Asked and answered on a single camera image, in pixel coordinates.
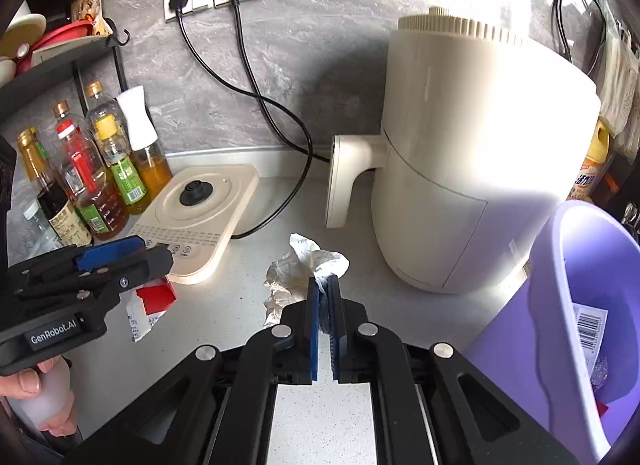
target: purple bucket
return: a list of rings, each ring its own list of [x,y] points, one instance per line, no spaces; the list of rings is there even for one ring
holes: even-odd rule
[[[531,249],[531,276],[465,356],[568,448],[581,465],[609,451],[640,401],[640,247],[601,209],[558,206]],[[572,302],[607,310],[591,391]],[[595,400],[609,410],[600,418]]]

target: power cord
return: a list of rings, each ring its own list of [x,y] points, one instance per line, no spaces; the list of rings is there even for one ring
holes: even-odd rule
[[[591,72],[593,72],[593,69],[595,68],[598,62],[598,58],[600,57],[600,52],[602,50],[602,47],[604,45],[605,38],[606,38],[604,13],[602,12],[602,8],[600,8],[600,4],[598,3],[598,1],[597,0],[592,0],[592,1],[596,4],[596,7],[598,8],[598,12],[600,12],[600,43],[598,44],[598,47],[594,52],[593,57],[591,58],[589,69],[586,71],[587,75],[591,75]],[[586,7],[587,6],[586,1],[582,0],[582,2]],[[556,18],[556,23],[558,25],[558,36],[560,37],[560,41],[562,43],[561,55],[567,61],[573,63],[573,60],[571,57],[571,49],[569,49],[569,42],[567,41],[566,34],[564,32],[564,23],[562,22],[562,0],[553,0],[552,15],[553,17]]]
[[[184,42],[187,45],[187,48],[189,49],[191,54],[193,54],[193,57],[196,58],[198,63],[207,71],[207,73],[210,74],[210,76],[212,76],[220,84],[222,84],[223,86],[226,86],[230,90],[240,93],[241,95],[246,95],[247,97],[253,97],[255,99],[258,99],[261,103],[268,102],[271,105],[276,106],[276,108],[280,109],[281,111],[285,112],[289,117],[291,117],[291,119],[297,125],[299,125],[306,139],[306,163],[302,171],[302,174],[298,179],[296,186],[293,188],[293,191],[291,191],[287,199],[284,202],[282,202],[282,204],[276,210],[274,210],[273,213],[271,213],[266,219],[258,223],[255,227],[241,234],[234,234],[231,236],[231,239],[242,239],[242,238],[246,238],[247,236],[250,236],[251,234],[257,232],[262,227],[270,223],[271,220],[273,220],[278,214],[280,214],[286,208],[286,206],[290,203],[290,201],[293,200],[293,197],[298,193],[298,191],[300,190],[300,187],[302,187],[302,184],[305,181],[306,175],[309,172],[309,168],[311,167],[311,162],[314,156],[313,141],[311,140],[311,134],[309,133],[309,130],[306,128],[305,123],[302,120],[300,120],[300,118],[295,113],[287,109],[282,104],[276,102],[275,100],[269,99],[268,97],[264,97],[258,93],[243,90],[239,87],[234,86],[230,82],[224,80],[216,72],[214,72],[209,67],[209,65],[204,61],[204,59],[200,57],[200,54],[198,54],[196,49],[191,44],[191,41],[189,40],[187,33],[184,29],[184,23],[182,21],[182,9],[184,8],[184,6],[187,4],[188,1],[189,0],[169,0],[169,8],[175,12],[175,18],[178,21],[178,26],[180,27],[180,34],[182,35],[182,38],[184,39]]]
[[[248,57],[246,55],[246,50],[244,48],[244,39],[242,37],[242,19],[240,17],[240,0],[230,0],[230,1],[231,1],[231,7],[232,7],[232,10],[233,10],[233,13],[234,13],[234,21],[235,21],[235,24],[236,24],[236,39],[238,41],[238,52],[240,54],[240,59],[242,61],[242,66],[244,67],[244,71],[246,72],[247,77],[249,77],[249,83],[250,83],[254,93],[256,93],[258,95],[262,95],[262,93],[260,93],[260,89],[258,88],[258,83],[255,81],[254,72],[251,69],[251,65],[249,65],[249,59],[248,59]],[[303,153],[303,154],[306,155],[305,148],[301,148],[296,143],[293,143],[280,130],[280,128],[278,127],[276,122],[273,120],[273,117],[271,117],[271,114],[269,113],[269,110],[267,109],[267,106],[264,104],[263,100],[258,99],[258,106],[260,106],[260,111],[262,112],[262,115],[264,116],[264,119],[267,121],[267,123],[269,124],[269,126],[271,127],[271,129],[273,130],[275,135],[284,144],[288,145],[290,148],[296,150],[297,152],[300,152],[300,153]],[[316,153],[313,153],[313,157],[316,158],[317,160],[321,160],[322,162],[326,162],[326,163],[330,162],[330,160],[328,158],[326,158],[325,156],[318,155]]]

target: white bottle cap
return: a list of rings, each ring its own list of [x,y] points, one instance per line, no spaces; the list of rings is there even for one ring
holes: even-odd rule
[[[25,219],[30,220],[31,218],[36,216],[36,212],[38,212],[39,208],[40,204],[38,203],[38,200],[33,200],[22,214]]]
[[[116,99],[127,120],[129,143],[133,151],[142,150],[158,140],[153,124],[146,116],[145,89],[142,86],[131,88],[118,95]]]

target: red plate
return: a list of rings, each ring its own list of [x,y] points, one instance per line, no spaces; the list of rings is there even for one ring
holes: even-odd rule
[[[49,32],[42,36],[42,38],[31,47],[29,55],[18,61],[15,73],[24,73],[31,68],[31,52],[34,50],[45,46],[51,46],[58,42],[68,41],[69,39],[84,38],[89,35],[92,28],[94,28],[93,23],[82,20],[76,21],[75,23],[69,23],[65,26],[60,26],[60,28],[56,28],[53,32]]]

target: human hand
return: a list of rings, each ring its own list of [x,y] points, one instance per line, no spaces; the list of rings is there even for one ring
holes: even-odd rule
[[[38,369],[49,373],[60,360],[60,356],[53,357],[38,364]],[[0,377],[0,397],[28,400],[40,394],[41,382],[36,371],[24,369],[10,377]],[[70,390],[66,396],[63,408],[54,416],[39,426],[40,431],[49,431],[53,436],[68,436],[76,432],[76,410],[74,394]]]

